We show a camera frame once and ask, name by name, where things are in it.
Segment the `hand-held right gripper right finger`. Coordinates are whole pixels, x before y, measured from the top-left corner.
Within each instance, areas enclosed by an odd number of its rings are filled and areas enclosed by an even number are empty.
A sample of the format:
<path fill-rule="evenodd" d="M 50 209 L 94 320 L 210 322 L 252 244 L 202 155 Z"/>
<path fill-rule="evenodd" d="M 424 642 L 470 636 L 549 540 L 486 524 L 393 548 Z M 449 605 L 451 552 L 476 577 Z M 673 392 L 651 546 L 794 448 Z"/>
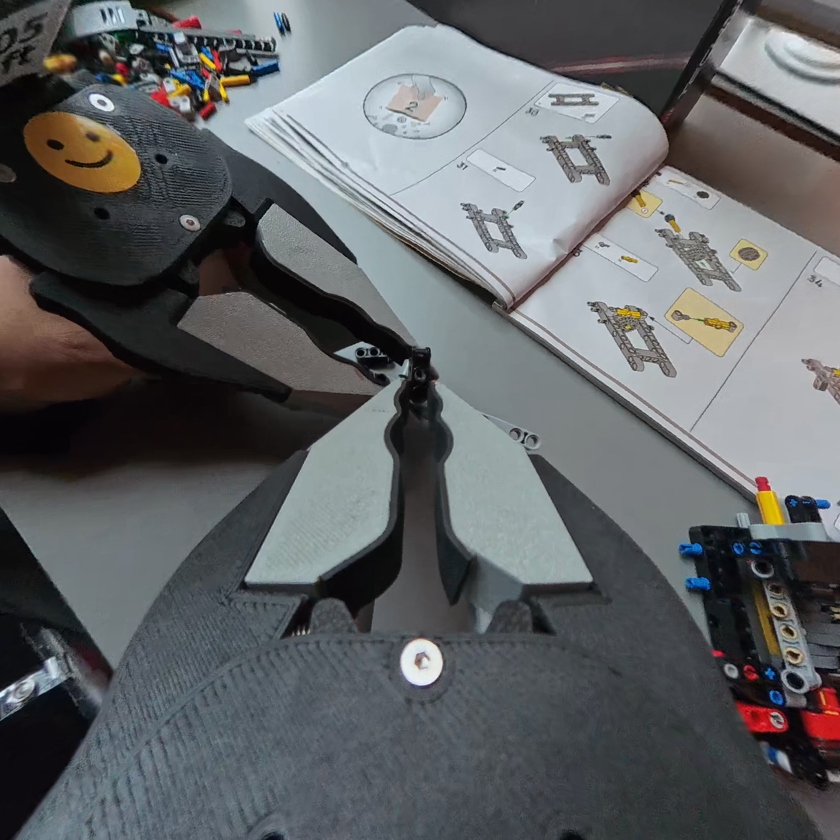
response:
<path fill-rule="evenodd" d="M 486 631 L 504 602 L 580 594 L 590 569 L 532 455 L 445 385 L 429 393 L 440 579 Z"/>

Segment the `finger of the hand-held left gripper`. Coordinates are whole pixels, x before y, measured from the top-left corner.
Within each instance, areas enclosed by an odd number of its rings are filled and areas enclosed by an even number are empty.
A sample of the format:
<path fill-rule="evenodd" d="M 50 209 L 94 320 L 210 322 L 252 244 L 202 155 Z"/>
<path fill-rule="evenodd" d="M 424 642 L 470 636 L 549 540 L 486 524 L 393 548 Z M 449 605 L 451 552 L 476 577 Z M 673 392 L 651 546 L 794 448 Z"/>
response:
<path fill-rule="evenodd" d="M 290 304 L 323 350 L 337 350 L 342 332 L 394 361 L 412 354 L 413 337 L 362 268 L 276 204 L 255 231 L 255 282 L 267 300 Z"/>
<path fill-rule="evenodd" d="M 177 326 L 288 385 L 294 396 L 374 396 L 391 388 L 322 352 L 301 326 L 245 291 L 199 297 Z"/>

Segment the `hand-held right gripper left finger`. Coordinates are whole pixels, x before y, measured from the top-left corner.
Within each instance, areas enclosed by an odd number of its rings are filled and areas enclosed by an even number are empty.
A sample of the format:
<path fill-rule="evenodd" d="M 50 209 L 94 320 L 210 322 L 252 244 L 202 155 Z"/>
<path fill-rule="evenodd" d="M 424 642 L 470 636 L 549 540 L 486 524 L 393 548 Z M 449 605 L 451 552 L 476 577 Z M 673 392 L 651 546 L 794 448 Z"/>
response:
<path fill-rule="evenodd" d="M 264 592 L 376 599 L 402 563 L 402 386 L 393 382 L 313 444 L 245 575 Z"/>

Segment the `grey lego frame assembly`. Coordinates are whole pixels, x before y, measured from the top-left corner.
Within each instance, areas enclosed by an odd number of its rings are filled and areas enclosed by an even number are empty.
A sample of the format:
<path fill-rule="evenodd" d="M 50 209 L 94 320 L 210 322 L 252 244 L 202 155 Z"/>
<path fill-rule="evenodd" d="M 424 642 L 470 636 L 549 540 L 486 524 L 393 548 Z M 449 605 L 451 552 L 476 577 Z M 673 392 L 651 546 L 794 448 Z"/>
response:
<path fill-rule="evenodd" d="M 407 372 L 407 362 L 396 363 L 386 353 L 368 343 L 352 344 L 339 350 L 337 355 L 341 359 L 352 361 L 370 371 L 374 380 L 381 385 L 397 379 L 404 379 Z M 536 433 L 519 425 L 508 423 L 497 416 L 484 414 L 484 417 L 529 452 L 534 452 L 540 448 L 542 440 Z"/>

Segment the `short black lego beam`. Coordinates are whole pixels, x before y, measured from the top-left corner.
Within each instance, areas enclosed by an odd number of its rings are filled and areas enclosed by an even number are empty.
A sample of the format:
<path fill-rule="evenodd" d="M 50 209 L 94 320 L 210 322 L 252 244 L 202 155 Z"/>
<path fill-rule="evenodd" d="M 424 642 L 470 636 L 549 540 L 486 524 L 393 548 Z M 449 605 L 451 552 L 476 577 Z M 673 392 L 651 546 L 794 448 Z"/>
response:
<path fill-rule="evenodd" d="M 432 350 L 429 347 L 414 347 L 401 369 L 402 385 L 397 393 L 397 404 L 402 416 L 407 419 L 412 415 L 420 421 L 426 421 L 431 415 L 429 393 L 438 379 L 437 369 L 432 363 Z"/>

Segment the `pile of loose lego pieces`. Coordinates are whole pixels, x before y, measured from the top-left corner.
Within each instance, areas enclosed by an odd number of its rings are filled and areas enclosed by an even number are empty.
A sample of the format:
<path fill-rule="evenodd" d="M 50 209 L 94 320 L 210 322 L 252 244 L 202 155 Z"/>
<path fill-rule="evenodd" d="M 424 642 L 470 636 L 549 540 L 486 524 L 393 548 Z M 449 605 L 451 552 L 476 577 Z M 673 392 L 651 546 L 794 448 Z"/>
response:
<path fill-rule="evenodd" d="M 190 121 L 280 72 L 275 38 L 207 28 L 147 2 L 74 3 L 44 64 L 75 88 L 134 89 Z"/>

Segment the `lego instruction booklet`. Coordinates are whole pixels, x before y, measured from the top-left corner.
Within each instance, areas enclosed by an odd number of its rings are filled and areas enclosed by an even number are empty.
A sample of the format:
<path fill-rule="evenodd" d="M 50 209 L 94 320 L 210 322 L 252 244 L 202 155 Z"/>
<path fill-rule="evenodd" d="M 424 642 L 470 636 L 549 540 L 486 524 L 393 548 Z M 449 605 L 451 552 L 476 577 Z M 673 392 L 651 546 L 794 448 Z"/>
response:
<path fill-rule="evenodd" d="M 415 25 L 246 124 L 734 486 L 838 512 L 838 256 L 638 100 Z"/>

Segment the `partly built lego model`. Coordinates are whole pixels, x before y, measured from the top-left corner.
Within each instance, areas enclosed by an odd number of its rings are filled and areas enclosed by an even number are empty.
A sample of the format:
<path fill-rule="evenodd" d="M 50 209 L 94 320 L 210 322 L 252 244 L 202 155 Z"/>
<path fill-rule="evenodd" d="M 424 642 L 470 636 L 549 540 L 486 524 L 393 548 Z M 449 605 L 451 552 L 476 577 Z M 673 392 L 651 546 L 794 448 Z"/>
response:
<path fill-rule="evenodd" d="M 839 545 L 828 500 L 780 500 L 756 479 L 761 520 L 699 526 L 679 546 L 696 574 L 712 654 L 742 721 L 773 766 L 839 782 Z"/>

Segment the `person's left hand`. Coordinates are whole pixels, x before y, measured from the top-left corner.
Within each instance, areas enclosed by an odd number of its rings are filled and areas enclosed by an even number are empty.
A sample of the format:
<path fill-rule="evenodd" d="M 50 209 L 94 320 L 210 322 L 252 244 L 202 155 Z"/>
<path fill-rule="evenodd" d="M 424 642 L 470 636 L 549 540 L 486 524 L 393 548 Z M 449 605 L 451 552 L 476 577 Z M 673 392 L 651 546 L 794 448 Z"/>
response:
<path fill-rule="evenodd" d="M 87 330 L 41 309 L 30 293 L 34 275 L 1 258 L 1 412 L 28 413 L 94 400 L 139 380 Z"/>

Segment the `black box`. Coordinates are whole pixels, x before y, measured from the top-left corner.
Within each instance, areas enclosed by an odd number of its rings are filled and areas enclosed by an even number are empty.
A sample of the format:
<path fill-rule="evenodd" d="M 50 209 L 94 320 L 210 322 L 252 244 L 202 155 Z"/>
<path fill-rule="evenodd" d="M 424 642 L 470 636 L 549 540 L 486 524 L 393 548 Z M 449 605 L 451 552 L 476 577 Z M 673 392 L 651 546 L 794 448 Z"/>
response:
<path fill-rule="evenodd" d="M 747 1 L 412 1 L 435 22 L 554 74 L 685 121 L 760 5 Z"/>

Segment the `white tray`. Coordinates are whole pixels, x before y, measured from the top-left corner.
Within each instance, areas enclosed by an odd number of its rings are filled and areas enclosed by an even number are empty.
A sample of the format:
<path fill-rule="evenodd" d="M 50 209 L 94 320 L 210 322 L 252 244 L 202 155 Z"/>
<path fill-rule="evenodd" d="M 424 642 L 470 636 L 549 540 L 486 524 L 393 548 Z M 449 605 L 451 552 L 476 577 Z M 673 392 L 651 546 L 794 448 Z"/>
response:
<path fill-rule="evenodd" d="M 838 47 L 750 16 L 717 66 L 710 94 L 777 133 L 838 159 Z"/>

